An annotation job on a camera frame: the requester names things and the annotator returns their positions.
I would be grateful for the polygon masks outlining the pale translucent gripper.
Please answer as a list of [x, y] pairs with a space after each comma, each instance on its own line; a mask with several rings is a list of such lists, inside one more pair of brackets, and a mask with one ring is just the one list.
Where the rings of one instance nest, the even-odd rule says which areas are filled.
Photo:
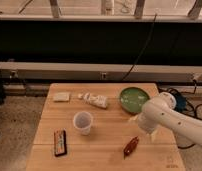
[[129, 122], [136, 123], [151, 140], [156, 139], [157, 123], [147, 118], [144, 114], [138, 114], [131, 117]]

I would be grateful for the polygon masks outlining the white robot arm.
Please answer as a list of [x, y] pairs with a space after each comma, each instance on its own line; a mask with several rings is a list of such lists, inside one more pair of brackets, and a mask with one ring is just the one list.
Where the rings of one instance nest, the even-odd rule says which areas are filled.
[[175, 111], [176, 104], [172, 94], [162, 92], [145, 102], [142, 111], [129, 121], [136, 122], [147, 134], [162, 125], [202, 146], [202, 121]]

